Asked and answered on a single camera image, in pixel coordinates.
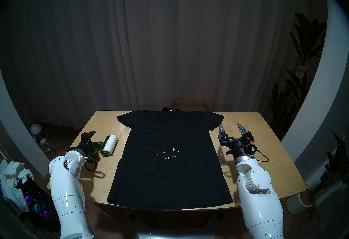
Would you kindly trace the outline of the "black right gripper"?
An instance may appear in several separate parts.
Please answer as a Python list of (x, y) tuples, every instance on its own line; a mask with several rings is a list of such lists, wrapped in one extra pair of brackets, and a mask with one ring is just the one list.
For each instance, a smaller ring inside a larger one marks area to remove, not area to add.
[(229, 148), (229, 150), (225, 152), (226, 155), (231, 154), (233, 157), (239, 157), (247, 154), (248, 156), (253, 156), (257, 152), (257, 147), (254, 144), (254, 137), (252, 136), (252, 133), (238, 123), (237, 126), (242, 137), (232, 137), (228, 139), (229, 136), (225, 132), (223, 124), (220, 124), (218, 134), (220, 145), (222, 147)]

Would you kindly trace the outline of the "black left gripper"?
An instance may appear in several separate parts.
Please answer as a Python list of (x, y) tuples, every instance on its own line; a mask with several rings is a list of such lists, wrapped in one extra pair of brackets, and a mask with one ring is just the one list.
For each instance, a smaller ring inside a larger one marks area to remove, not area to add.
[(77, 147), (71, 147), (70, 150), (77, 151), (83, 157), (98, 157), (100, 150), (98, 147), (94, 147), (91, 141), (91, 138), (95, 133), (95, 131), (83, 132), (81, 142), (77, 145)]

